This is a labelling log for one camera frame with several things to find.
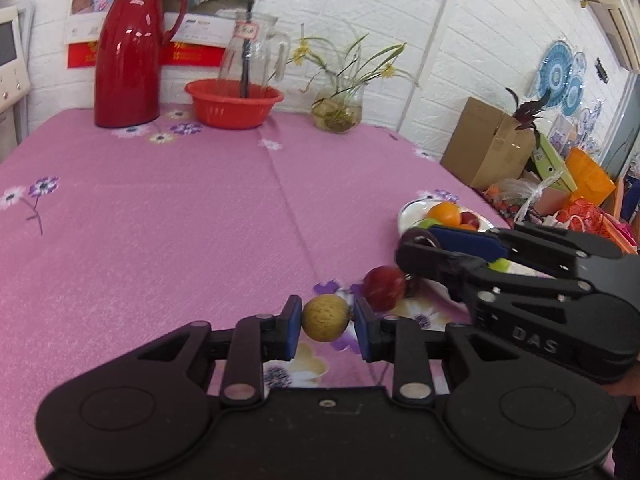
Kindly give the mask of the red apple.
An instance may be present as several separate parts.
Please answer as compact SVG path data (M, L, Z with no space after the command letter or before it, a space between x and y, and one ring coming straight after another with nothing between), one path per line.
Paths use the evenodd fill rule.
M397 266L378 266L362 282L362 296L374 312L393 310L405 291L405 274Z
M480 229L480 218L471 211L462 211L459 226L461 229L477 232Z

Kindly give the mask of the small yellow-brown pear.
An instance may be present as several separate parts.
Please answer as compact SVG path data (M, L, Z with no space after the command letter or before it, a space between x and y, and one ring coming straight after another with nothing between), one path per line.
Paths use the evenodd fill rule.
M340 296L320 295L309 300L303 307L303 330L315 341L332 342L340 338L349 319L349 306Z

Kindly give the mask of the dark purple plum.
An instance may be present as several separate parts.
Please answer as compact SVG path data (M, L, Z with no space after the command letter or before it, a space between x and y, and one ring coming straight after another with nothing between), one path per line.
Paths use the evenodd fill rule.
M416 294L420 292L420 287L421 287L420 278L416 278L411 274L405 275L405 292L404 292L405 298L416 296Z

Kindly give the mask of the green apple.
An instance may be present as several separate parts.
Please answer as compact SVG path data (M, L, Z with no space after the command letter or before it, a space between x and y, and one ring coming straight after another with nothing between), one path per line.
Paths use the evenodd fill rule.
M420 229L429 229L431 226L441 226L441 225L442 225L442 222L438 221L437 219L425 218L420 220L416 224L416 227Z
M491 268L491 270L494 270L496 272L508 273L511 269L511 263L505 258L499 258L492 262L489 267Z

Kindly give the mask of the front green apple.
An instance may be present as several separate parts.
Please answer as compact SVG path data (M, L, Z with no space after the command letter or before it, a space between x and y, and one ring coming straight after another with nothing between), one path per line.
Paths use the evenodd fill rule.
M511 269L511 263L505 258L499 258L492 262L489 267L491 268L491 270L494 270L496 272L508 273Z

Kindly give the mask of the rear orange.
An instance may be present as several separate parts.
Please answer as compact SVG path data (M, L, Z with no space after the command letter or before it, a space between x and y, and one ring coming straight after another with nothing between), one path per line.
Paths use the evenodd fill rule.
M431 207L424 218L434 220L442 226L456 228L461 224L461 210L454 203L441 202Z

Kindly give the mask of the red apple on plate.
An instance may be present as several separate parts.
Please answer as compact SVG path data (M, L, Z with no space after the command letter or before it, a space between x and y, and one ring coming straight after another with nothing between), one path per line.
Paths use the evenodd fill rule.
M480 218L471 211L462 211L459 226L461 229L477 232L480 229Z

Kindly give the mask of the clear plastic bag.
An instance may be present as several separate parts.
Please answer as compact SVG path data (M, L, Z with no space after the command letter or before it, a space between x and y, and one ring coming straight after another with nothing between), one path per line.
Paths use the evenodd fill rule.
M563 170L552 172L551 176L534 182L526 179L503 179L488 188L490 203L500 214L506 214L514 223L526 220L529 211L541 199L542 194L564 174Z

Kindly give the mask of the dark purple leaf plant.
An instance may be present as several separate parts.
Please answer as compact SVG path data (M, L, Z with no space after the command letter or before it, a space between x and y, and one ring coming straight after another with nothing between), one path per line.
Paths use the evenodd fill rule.
M518 95L510 88L504 88L506 92L512 96L515 104L515 112L512 117L517 120L520 124L516 127L516 130L532 130L535 137L535 145L536 148L540 148L540 132L538 131L536 120L539 118L539 114L544 110L547 106L550 96L551 90L548 89L542 97L538 100L526 101L521 103Z

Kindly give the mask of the pink floral tablecloth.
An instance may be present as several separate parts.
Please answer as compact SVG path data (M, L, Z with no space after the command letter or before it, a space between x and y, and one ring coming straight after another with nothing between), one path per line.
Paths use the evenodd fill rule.
M49 464L34 419L54 387L186 323L289 296L349 295L393 260L401 208L470 188L393 131L344 136L274 113L229 131L175 108L130 132L90 110L41 125L1 165L1 474Z

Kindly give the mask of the glass vase with plant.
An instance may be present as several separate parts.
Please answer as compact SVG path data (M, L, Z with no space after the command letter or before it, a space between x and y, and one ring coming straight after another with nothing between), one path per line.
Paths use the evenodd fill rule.
M352 31L352 41L340 46L333 40L299 29L299 40L288 56L288 66L310 65L314 72L300 90L318 91L310 103L314 126L325 132L344 134L359 126L367 86L378 80L400 79L416 88L419 81L398 62L407 45L394 42L378 50L366 47L368 36Z

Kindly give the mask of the clear glass pitcher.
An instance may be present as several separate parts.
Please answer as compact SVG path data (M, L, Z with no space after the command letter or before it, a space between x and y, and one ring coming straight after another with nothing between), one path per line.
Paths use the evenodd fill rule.
M231 40L224 51L218 82L224 96L263 96L284 77L291 37L277 30L279 19L254 11L238 11Z

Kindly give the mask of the air conditioner unit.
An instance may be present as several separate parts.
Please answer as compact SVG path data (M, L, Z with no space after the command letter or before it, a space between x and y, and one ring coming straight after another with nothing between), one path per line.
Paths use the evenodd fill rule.
M597 17L618 62L639 73L639 0L584 0Z

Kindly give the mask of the red thermos jug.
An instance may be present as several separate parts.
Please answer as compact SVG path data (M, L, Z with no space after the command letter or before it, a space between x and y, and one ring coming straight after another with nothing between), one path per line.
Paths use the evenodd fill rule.
M114 0L96 50L94 122L125 128L160 116L160 48L180 27L189 0L180 0L178 18L164 29L163 0Z

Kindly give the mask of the white water dispenser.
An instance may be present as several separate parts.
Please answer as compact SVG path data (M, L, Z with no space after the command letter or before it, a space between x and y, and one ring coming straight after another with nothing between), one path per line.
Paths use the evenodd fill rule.
M0 156L5 160L29 135L28 52L35 8L24 0L1 9Z

